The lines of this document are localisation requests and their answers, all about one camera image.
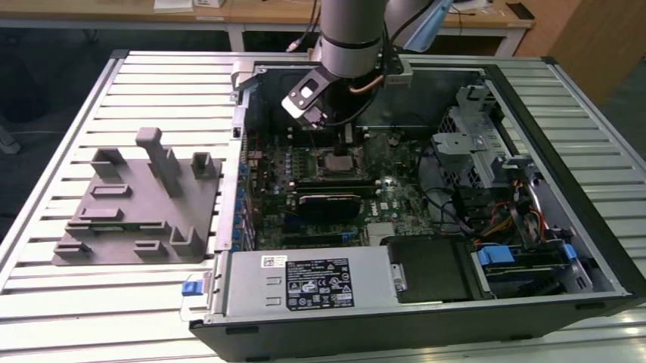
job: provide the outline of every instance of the cable connector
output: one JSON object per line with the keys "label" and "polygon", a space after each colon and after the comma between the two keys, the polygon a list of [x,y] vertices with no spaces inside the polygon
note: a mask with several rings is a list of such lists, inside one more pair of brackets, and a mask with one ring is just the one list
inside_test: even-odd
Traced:
{"label": "cable connector", "polygon": [[292,53],[298,47],[300,47],[300,43],[302,42],[302,39],[296,39],[290,44],[289,46],[286,47],[286,49],[284,50],[286,53]]}
{"label": "cable connector", "polygon": [[352,238],[352,236],[353,236],[353,231],[341,233],[341,241],[344,244],[349,242],[349,239]]}

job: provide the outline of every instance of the white table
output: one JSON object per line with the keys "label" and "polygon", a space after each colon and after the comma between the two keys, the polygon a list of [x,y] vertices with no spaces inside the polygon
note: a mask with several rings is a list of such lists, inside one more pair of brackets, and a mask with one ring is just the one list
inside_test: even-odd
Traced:
{"label": "white table", "polygon": [[[230,49],[233,51],[244,51],[244,32],[294,32],[301,33],[304,26],[300,24],[269,24],[269,23],[232,23],[225,27],[229,34]],[[523,40],[524,33],[528,28],[524,26],[509,28],[446,28],[441,27],[437,35],[440,36],[495,36],[503,38],[499,47],[495,51],[496,57],[512,57],[515,50]]]}
{"label": "white table", "polygon": [[[476,61],[499,65],[644,272],[646,165],[560,68],[537,58],[408,59],[416,63]],[[97,147],[118,147],[123,157],[142,157],[134,148],[134,133],[138,127],[156,126],[164,131],[161,142],[173,146],[177,157],[194,151],[208,151],[213,158],[225,157],[228,144],[221,141],[221,133],[229,132],[236,114],[229,73],[237,60],[288,61],[302,57],[131,51],[125,58],[109,60],[0,245],[2,363],[220,361],[192,337],[188,323],[178,316],[180,283],[190,274],[208,271],[212,260],[185,265],[77,267],[54,267],[49,260],[93,175],[89,159]],[[519,141],[512,132],[509,136]],[[237,168],[225,162],[222,167],[224,175]],[[214,214],[212,230],[217,230]],[[202,316],[204,297],[196,296],[185,307],[189,318]],[[643,337],[646,313],[632,309],[608,318],[580,321],[533,340],[294,361],[641,362]]]}

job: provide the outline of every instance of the white sticker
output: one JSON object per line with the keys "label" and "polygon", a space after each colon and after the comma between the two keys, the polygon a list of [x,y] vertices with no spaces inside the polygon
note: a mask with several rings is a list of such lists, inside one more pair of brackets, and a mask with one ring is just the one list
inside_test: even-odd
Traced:
{"label": "white sticker", "polygon": [[337,293],[336,295],[332,295],[332,300],[349,300],[349,299],[352,299],[350,293]]}
{"label": "white sticker", "polygon": [[194,17],[194,20],[224,21],[224,17]]}
{"label": "white sticker", "polygon": [[285,262],[286,255],[262,256],[262,258],[260,259],[260,267],[284,267]]}

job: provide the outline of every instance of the table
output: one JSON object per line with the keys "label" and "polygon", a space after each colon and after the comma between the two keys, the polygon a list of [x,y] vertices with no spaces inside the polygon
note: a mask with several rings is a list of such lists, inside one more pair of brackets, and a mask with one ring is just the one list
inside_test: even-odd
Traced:
{"label": "table", "polygon": [[[154,14],[152,4],[153,0],[2,0],[0,27],[224,30],[232,51],[244,51],[245,31],[302,32],[312,10],[310,0],[226,0],[221,8],[194,7],[190,13],[176,14]],[[449,14],[438,34],[501,37],[495,55],[512,56],[533,20],[520,20],[500,0],[472,13]]]}
{"label": "table", "polygon": [[[402,58],[413,63],[499,65],[612,232],[646,272],[646,164],[559,66],[547,65],[539,58]],[[181,308],[188,310],[184,318],[204,314],[202,296],[181,306],[180,285],[190,274],[213,267],[212,260],[184,265],[58,268],[49,265],[51,249],[93,175],[89,160],[95,148],[118,147],[123,157],[142,157],[134,148],[134,133],[138,127],[156,126],[164,131],[161,142],[173,147],[177,157],[206,151],[213,158],[224,159],[228,143],[216,140],[229,132],[236,114],[229,97],[233,62],[302,60],[302,54],[114,53],[0,245],[2,363],[221,362],[192,337],[178,315]],[[509,136],[519,141],[511,130]],[[237,172],[237,166],[225,161],[222,167],[224,178]],[[214,211],[221,198],[216,199]],[[213,230],[217,222],[213,213]],[[580,321],[533,340],[294,362],[641,361],[644,336],[646,314],[643,309],[632,309]]]}
{"label": "table", "polygon": [[646,2],[523,0],[523,4],[536,16],[536,26],[516,54],[555,57],[585,95],[603,104],[646,52]]}

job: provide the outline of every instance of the warning label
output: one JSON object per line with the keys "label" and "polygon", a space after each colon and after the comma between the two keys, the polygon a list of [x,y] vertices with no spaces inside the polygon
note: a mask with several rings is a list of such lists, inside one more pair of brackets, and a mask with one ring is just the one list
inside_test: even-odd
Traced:
{"label": "warning label", "polygon": [[353,306],[346,259],[286,261],[285,267],[286,307],[290,311]]}

